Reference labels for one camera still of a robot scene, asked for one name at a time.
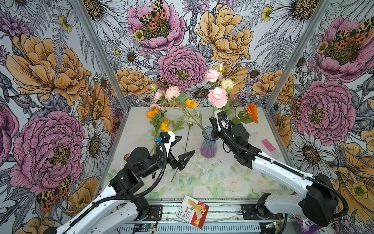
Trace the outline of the white small flower stem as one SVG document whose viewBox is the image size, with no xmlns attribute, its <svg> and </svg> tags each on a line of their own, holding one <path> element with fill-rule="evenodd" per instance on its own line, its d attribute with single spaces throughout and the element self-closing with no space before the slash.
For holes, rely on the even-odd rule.
<svg viewBox="0 0 374 234">
<path fill-rule="evenodd" d="M 190 122 L 189 119 L 186 119 L 185 117 L 181 117 L 177 120 L 170 121 L 170 123 L 169 123 L 171 128 L 172 128 L 172 131 L 174 133 L 176 133 L 177 131 L 184 129 L 183 124 L 185 122 L 187 122 L 187 125 L 188 125 L 188 133 L 187 133 L 186 144 L 185 144 L 185 147 L 184 147 L 185 151 L 184 151 L 183 155 L 186 154 L 186 151 L 187 151 L 187 144 L 188 144 L 188 140 L 189 140 L 190 129 L 193 126 L 193 123 Z"/>
</svg>

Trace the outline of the pink carnation pair stem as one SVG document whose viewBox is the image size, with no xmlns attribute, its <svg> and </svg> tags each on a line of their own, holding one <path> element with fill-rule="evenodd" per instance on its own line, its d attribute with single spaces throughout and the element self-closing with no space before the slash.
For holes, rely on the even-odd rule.
<svg viewBox="0 0 374 234">
<path fill-rule="evenodd" d="M 212 85 L 212 90 L 210 90 L 207 96 L 208 101 L 216 109 L 222 109 L 228 103 L 227 90 L 222 87 L 224 71 L 224 64 L 219 63 L 216 68 L 209 69 L 205 74 L 206 81 Z"/>
</svg>

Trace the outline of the pink rose flower stem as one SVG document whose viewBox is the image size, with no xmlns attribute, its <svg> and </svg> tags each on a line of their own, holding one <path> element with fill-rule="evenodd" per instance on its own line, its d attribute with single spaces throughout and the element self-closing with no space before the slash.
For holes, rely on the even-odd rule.
<svg viewBox="0 0 374 234">
<path fill-rule="evenodd" d="M 167 88 L 166 91 L 156 91 L 153 98 L 154 103 L 161 98 L 166 98 L 167 100 L 171 100 L 172 98 L 189 99 L 185 94 L 181 93 L 177 86 L 171 86 Z"/>
</svg>

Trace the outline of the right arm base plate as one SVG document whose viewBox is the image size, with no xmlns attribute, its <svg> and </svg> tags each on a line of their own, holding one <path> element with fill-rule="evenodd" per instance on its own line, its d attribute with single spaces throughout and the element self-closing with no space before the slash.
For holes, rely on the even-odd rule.
<svg viewBox="0 0 374 234">
<path fill-rule="evenodd" d="M 244 220 L 262 220 L 259 213 L 255 209 L 255 206 L 255 204 L 251 203 L 241 204 L 238 214 L 241 215 Z"/>
</svg>

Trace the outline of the cream white rose stem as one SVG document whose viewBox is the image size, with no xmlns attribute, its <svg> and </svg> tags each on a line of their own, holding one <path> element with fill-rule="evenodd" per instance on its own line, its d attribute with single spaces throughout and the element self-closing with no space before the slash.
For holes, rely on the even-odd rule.
<svg viewBox="0 0 374 234">
<path fill-rule="evenodd" d="M 235 83 L 231 79 L 223 79 L 221 82 L 221 88 L 226 92 L 226 104 L 221 109 L 222 111 L 225 111 L 227 114 L 230 113 L 229 109 L 231 107 L 231 103 L 229 99 L 229 92 L 234 88 L 234 86 L 235 86 Z"/>
</svg>

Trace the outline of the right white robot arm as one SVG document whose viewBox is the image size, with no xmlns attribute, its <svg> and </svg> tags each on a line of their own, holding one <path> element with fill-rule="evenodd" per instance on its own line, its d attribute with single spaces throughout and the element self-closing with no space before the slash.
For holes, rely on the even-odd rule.
<svg viewBox="0 0 374 234">
<path fill-rule="evenodd" d="M 266 219 L 271 214 L 302 215 L 327 227 L 334 219 L 347 215 L 347 200 L 326 175 L 294 169 L 251 145 L 246 128 L 231 121 L 224 111 L 216 111 L 209 121 L 213 136 L 222 140 L 240 165 L 264 173 L 294 191 L 288 196 L 264 193 L 252 209 L 257 216 Z"/>
</svg>

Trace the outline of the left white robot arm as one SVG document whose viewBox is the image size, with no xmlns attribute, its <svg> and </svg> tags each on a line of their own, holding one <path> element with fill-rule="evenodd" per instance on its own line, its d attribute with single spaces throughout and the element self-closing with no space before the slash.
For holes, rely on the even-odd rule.
<svg viewBox="0 0 374 234">
<path fill-rule="evenodd" d="M 99 196 L 78 215 L 59 227 L 49 227 L 47 234 L 104 234 L 99 224 L 108 231 L 122 222 L 144 219 L 150 212 L 145 199 L 162 180 L 167 165 L 184 170 L 195 151 L 175 158 L 171 150 L 182 139 L 174 132 L 162 132 L 156 139 L 153 155 L 146 147 L 137 147 L 126 155 L 126 164 L 111 180 Z"/>
</svg>

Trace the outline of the purple blue glass vase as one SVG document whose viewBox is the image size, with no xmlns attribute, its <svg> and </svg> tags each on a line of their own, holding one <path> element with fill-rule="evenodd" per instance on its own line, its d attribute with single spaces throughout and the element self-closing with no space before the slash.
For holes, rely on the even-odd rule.
<svg viewBox="0 0 374 234">
<path fill-rule="evenodd" d="M 202 131 L 203 142 L 200 147 L 200 153 L 203 157 L 211 159 L 217 154 L 217 139 L 213 137 L 212 126 L 207 126 Z"/>
</svg>

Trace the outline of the yellow poppy flower stem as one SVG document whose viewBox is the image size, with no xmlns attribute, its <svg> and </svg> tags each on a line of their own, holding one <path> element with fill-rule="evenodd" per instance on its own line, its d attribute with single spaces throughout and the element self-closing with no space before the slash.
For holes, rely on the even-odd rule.
<svg viewBox="0 0 374 234">
<path fill-rule="evenodd" d="M 197 111 L 198 103 L 194 99 L 180 99 L 173 97 L 171 100 L 161 98 L 157 102 L 163 107 L 175 107 L 184 115 L 183 119 L 188 125 L 196 125 L 202 131 L 204 130 L 203 118 L 201 112 Z"/>
</svg>

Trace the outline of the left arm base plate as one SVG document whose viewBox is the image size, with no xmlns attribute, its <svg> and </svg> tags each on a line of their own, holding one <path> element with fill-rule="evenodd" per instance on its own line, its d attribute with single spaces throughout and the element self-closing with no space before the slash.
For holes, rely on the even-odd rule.
<svg viewBox="0 0 374 234">
<path fill-rule="evenodd" d="M 145 218 L 145 221 L 161 221 L 163 213 L 163 205 L 161 204 L 151 204 L 149 206 L 149 213 Z"/>
</svg>

